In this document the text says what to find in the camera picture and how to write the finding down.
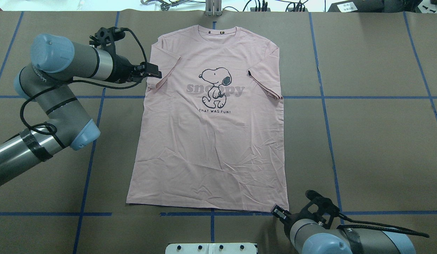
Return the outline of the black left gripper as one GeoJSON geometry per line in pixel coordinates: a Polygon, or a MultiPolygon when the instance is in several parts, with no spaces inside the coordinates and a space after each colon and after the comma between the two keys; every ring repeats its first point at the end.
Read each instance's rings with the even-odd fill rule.
{"type": "Polygon", "coordinates": [[[127,82],[138,82],[142,81],[144,77],[162,79],[159,66],[146,62],[133,65],[123,56],[118,56],[116,58],[115,83],[123,84],[127,82]]]}

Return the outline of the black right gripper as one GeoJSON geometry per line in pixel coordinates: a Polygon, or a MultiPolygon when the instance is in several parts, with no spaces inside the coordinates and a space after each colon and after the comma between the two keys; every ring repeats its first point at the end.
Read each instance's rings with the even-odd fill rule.
{"type": "Polygon", "coordinates": [[[285,210],[278,205],[274,205],[272,207],[271,214],[278,219],[282,219],[284,230],[290,230],[298,220],[302,220],[305,218],[304,211],[300,211],[299,213],[292,214],[288,210],[285,210]]]}

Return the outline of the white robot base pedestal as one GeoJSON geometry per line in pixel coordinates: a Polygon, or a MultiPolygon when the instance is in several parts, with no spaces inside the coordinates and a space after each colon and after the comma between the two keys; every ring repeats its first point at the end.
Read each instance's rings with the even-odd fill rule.
{"type": "Polygon", "coordinates": [[[169,244],[166,254],[258,254],[254,243],[191,243],[169,244]]]}

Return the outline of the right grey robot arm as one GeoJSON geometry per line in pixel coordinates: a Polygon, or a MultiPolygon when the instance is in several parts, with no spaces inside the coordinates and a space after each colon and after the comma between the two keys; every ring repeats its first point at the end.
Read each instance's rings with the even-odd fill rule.
{"type": "Polygon", "coordinates": [[[274,205],[271,214],[284,225],[284,232],[299,254],[415,254],[405,233],[356,226],[326,229],[324,218],[315,218],[306,207],[291,213],[274,205]]]}

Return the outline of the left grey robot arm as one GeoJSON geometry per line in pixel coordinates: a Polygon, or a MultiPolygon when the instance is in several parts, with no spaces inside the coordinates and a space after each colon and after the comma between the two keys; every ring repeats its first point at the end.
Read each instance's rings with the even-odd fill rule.
{"type": "Polygon", "coordinates": [[[35,37],[31,63],[14,79],[15,91],[25,98],[20,108],[25,129],[0,145],[0,186],[64,148],[78,151],[99,138],[99,128],[70,84],[120,90],[133,88],[146,77],[162,77],[146,55],[137,65],[117,55],[115,43],[126,32],[130,29],[101,28],[88,45],[52,34],[35,37]]]}

